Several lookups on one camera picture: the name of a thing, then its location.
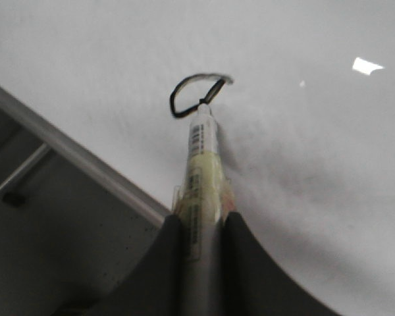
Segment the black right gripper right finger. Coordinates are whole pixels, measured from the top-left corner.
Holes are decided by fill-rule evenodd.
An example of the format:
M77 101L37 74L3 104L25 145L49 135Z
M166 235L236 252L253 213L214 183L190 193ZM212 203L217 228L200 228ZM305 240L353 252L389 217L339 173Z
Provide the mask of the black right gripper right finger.
M337 315L285 273L232 211L221 230L225 315Z

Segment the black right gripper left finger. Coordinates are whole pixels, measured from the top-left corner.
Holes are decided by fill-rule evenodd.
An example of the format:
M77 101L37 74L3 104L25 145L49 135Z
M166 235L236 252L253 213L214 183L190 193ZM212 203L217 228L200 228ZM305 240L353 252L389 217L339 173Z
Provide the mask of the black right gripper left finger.
M100 305L101 315L177 315L181 225L168 216L128 278Z

